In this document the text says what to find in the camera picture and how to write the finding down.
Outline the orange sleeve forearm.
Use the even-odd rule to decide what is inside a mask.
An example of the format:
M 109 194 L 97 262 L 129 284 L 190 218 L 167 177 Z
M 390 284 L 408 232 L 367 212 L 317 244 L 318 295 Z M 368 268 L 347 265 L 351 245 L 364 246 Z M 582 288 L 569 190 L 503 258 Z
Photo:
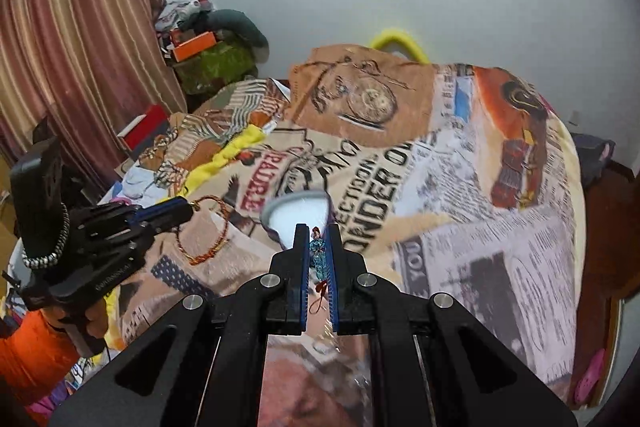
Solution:
M 66 332 L 54 329 L 40 311 L 28 312 L 17 330 L 1 339 L 1 389 L 28 407 L 50 395 L 78 360 Z

